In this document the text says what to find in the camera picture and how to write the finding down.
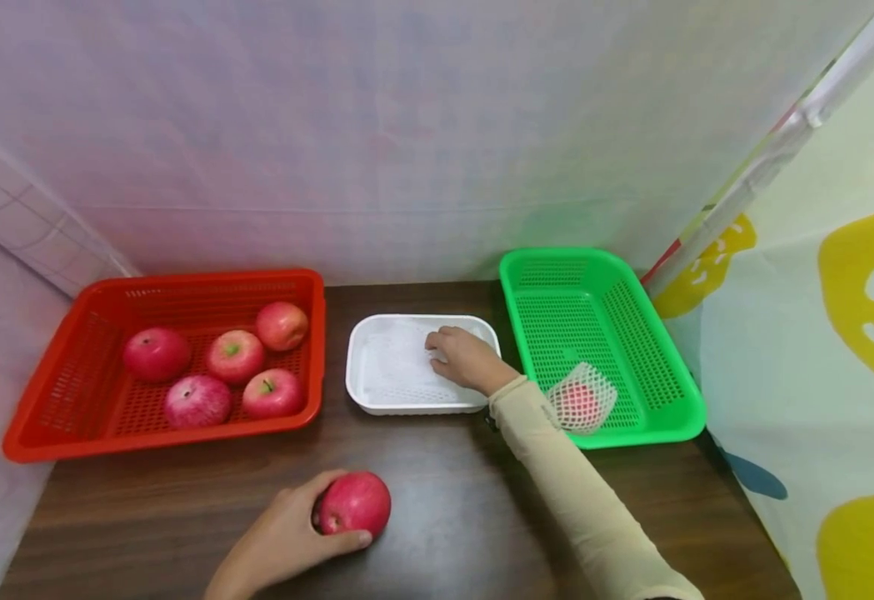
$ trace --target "hand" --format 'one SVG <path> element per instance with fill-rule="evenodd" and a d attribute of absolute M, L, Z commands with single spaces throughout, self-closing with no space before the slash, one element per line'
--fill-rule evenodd
<path fill-rule="evenodd" d="M 205 600 L 245 600 L 258 590 L 292 578 L 328 558 L 366 548 L 368 531 L 322 536 L 311 524 L 319 494 L 346 474 L 331 470 L 277 494 L 233 546 L 205 593 Z"/>
<path fill-rule="evenodd" d="M 426 349 L 439 350 L 446 362 L 431 360 L 438 375 L 458 386 L 493 396 L 510 381 L 520 377 L 515 368 L 503 362 L 489 343 L 459 327 L 441 327 L 427 336 Z"/>

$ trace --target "dark brown tabletop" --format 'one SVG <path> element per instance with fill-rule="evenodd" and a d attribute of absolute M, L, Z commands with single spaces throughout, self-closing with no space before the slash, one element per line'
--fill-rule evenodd
<path fill-rule="evenodd" d="M 273 494 L 328 468 L 384 478 L 393 496 L 385 534 L 260 598 L 592 598 L 532 481 L 479 417 L 372 417 L 350 400 L 350 330 L 379 313 L 485 318 L 519 367 L 499 283 L 329 288 L 317 421 L 292 433 L 59 462 L 0 598 L 200 598 Z M 799 598 L 709 437 L 587 456 L 708 599 Z"/>

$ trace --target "beige sleeve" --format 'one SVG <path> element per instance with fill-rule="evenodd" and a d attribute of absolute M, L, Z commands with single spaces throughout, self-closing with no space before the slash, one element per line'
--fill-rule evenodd
<path fill-rule="evenodd" d="M 530 472 L 600 600 L 702 600 L 670 568 L 627 507 L 557 423 L 539 387 L 519 377 L 491 397 L 491 415 Z"/>

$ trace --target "apple in foam net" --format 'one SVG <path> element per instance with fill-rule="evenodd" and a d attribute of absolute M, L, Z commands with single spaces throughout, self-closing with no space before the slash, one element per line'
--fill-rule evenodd
<path fill-rule="evenodd" d="M 256 329 L 264 346 L 282 353 L 300 345 L 310 322 L 303 310 L 289 302 L 274 302 L 257 315 Z"/>
<path fill-rule="evenodd" d="M 190 364 L 190 342 L 165 327 L 144 329 L 123 347 L 123 365 L 136 378 L 158 383 L 183 373 Z"/>
<path fill-rule="evenodd" d="M 163 414 L 173 429 L 208 428 L 227 421 L 232 405 L 226 383 L 210 375 L 190 375 L 170 387 Z"/>
<path fill-rule="evenodd" d="M 588 386 L 571 383 L 559 390 L 557 421 L 562 428 L 569 431 L 592 428 L 599 412 L 597 396 Z"/>
<path fill-rule="evenodd" d="M 255 335 L 242 329 L 227 331 L 207 350 L 207 370 L 226 383 L 247 383 L 259 373 L 265 352 Z"/>
<path fill-rule="evenodd" d="M 305 405 L 297 375 L 283 368 L 259 373 L 243 389 L 243 411 L 252 418 L 290 417 Z"/>
<path fill-rule="evenodd" d="M 335 480 L 317 500 L 314 522 L 324 535 L 369 531 L 377 538 L 390 520 L 390 490 L 371 472 L 353 472 Z"/>

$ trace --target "red basket with apples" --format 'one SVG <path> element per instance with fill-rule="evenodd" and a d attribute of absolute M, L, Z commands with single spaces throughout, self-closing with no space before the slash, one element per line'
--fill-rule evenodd
<path fill-rule="evenodd" d="M 302 410 L 286 417 L 247 414 L 243 386 L 230 386 L 232 410 L 221 424 L 173 429 L 167 392 L 179 378 L 208 374 L 208 349 L 233 329 L 255 331 L 262 308 L 296 305 L 309 321 L 303 341 L 267 352 L 262 368 L 296 375 Z M 309 270 L 218 272 L 109 279 L 83 290 L 31 377 L 3 436 L 3 454 L 19 463 L 176 446 L 302 428 L 322 401 L 327 304 L 323 280 Z M 141 330 L 170 328 L 192 349 L 173 380 L 147 383 L 123 361 Z"/>

